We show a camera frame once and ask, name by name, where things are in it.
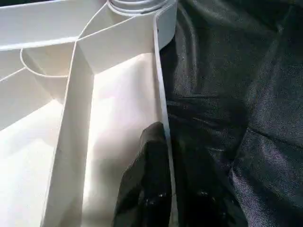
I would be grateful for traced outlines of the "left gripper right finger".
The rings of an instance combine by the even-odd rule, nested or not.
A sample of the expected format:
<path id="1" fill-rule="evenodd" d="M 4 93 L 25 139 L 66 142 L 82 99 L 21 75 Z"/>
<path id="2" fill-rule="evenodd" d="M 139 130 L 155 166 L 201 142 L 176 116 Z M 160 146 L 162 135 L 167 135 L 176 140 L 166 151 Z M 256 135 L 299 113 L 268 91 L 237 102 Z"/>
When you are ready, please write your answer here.
<path id="1" fill-rule="evenodd" d="M 184 128 L 170 130 L 180 227 L 246 227 L 227 177 Z"/>

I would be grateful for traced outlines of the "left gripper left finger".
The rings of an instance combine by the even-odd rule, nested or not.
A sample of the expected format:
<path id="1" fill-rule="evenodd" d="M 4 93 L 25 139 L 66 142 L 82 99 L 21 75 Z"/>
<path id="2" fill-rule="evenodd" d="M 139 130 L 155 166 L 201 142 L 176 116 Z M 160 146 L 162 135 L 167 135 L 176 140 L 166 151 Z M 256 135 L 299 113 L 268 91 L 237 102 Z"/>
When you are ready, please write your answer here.
<path id="1" fill-rule="evenodd" d="M 169 154 L 163 124 L 140 137 L 139 153 L 121 179 L 113 227 L 167 227 L 171 213 Z"/>

